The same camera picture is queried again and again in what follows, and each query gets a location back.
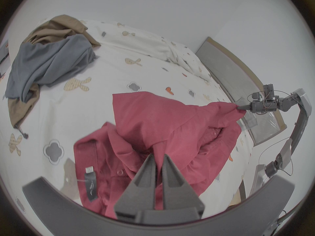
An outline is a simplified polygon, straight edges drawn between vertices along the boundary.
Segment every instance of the white wall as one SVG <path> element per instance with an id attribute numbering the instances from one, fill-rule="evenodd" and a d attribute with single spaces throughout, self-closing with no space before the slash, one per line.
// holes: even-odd
<path id="1" fill-rule="evenodd" d="M 11 61 L 38 21 L 59 14 L 119 21 L 184 43 L 194 52 L 210 36 L 239 57 L 263 83 L 273 83 L 275 89 L 288 93 L 303 87 L 315 106 L 311 94 L 315 92 L 314 39 L 289 0 L 26 0 L 9 26 Z M 287 130 L 253 150 L 244 179 L 247 193 L 260 153 L 290 135 L 298 107 L 282 116 Z M 287 210 L 304 197 L 315 175 L 314 124 L 311 116 L 292 156 L 295 171 L 289 180 L 296 190 Z M 274 160 L 281 147 L 277 144 L 266 151 L 261 163 Z M 40 230 L 47 235 L 47 230 Z"/>

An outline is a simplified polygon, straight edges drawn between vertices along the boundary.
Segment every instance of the white size tag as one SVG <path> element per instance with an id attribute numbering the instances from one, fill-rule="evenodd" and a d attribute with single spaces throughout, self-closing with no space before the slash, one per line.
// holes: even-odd
<path id="1" fill-rule="evenodd" d="M 85 172 L 86 172 L 86 173 L 91 173 L 91 172 L 93 172 L 93 171 L 94 171 L 93 166 L 90 166 L 90 167 L 85 168 Z"/>

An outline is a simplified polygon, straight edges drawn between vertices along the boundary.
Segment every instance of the mattress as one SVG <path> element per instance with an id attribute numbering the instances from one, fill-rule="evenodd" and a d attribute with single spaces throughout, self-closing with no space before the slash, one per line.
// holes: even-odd
<path id="1" fill-rule="evenodd" d="M 115 123 L 112 94 L 148 91 L 199 106 L 230 102 L 185 45 L 118 22 L 81 22 L 102 45 L 94 49 L 97 59 L 75 78 L 41 88 L 39 101 L 21 126 L 28 139 L 12 128 L 7 99 L 0 99 L 0 175 L 19 209 L 44 235 L 50 232 L 29 206 L 22 186 L 43 176 L 81 205 L 77 181 L 82 179 L 76 179 L 73 144 L 105 122 Z M 10 69 L 0 82 L 1 96 L 9 73 Z M 12 141 L 13 151 L 8 146 Z M 243 131 L 224 168 L 200 196 L 206 206 L 203 217 L 227 208 L 245 174 L 252 147 L 249 133 Z"/>

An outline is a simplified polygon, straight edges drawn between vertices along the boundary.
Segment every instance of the drawstring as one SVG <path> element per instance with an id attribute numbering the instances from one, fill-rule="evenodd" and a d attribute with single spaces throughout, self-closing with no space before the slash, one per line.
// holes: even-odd
<path id="1" fill-rule="evenodd" d="M 20 133 L 22 134 L 22 136 L 27 139 L 28 138 L 28 134 L 23 133 L 22 129 L 20 127 L 18 127 L 17 125 L 14 126 L 14 128 L 16 128 L 18 131 L 20 131 Z"/>

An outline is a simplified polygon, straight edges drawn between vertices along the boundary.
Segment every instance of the gray cloth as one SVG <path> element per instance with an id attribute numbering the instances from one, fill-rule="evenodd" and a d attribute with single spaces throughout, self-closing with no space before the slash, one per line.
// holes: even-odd
<path id="1" fill-rule="evenodd" d="M 45 45 L 23 43 L 12 63 L 5 96 L 27 102 L 33 83 L 52 87 L 75 76 L 94 57 L 91 43 L 82 34 Z"/>

